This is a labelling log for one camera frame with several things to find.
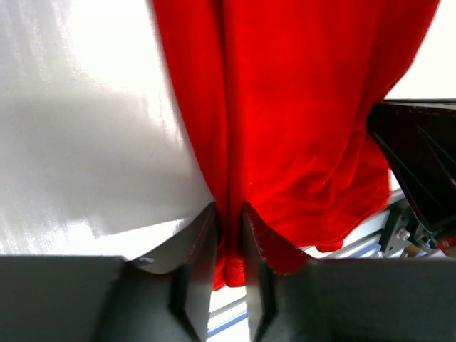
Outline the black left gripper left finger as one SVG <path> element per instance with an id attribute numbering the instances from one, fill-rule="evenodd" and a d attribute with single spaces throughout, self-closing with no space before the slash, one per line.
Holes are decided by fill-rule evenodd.
<path id="1" fill-rule="evenodd" d="M 217 254 L 213 204 L 132 261 L 2 256 L 3 341 L 205 341 Z"/>

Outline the red t shirt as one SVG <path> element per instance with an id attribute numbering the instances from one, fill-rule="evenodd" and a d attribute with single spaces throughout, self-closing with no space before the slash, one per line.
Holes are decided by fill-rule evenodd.
<path id="1" fill-rule="evenodd" d="M 437 1 L 154 1 L 187 134 L 217 203 L 214 288 L 244 285 L 244 203 L 298 247 L 340 249 L 390 196 L 366 132 Z"/>

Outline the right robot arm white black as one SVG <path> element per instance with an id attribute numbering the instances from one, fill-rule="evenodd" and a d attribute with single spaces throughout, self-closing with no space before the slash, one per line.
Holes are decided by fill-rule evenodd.
<path id="1" fill-rule="evenodd" d="M 387 100 L 367 118 L 418 220 L 436 239 L 455 234 L 455 100 Z"/>

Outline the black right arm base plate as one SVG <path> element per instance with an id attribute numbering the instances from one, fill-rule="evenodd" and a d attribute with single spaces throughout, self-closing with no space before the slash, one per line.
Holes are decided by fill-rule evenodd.
<path id="1" fill-rule="evenodd" d="M 385 257 L 391 257 L 409 246 L 425 254 L 437 252 L 437 243 L 418 221 L 406 199 L 392 204 L 389 209 L 379 240 L 380 251 Z"/>

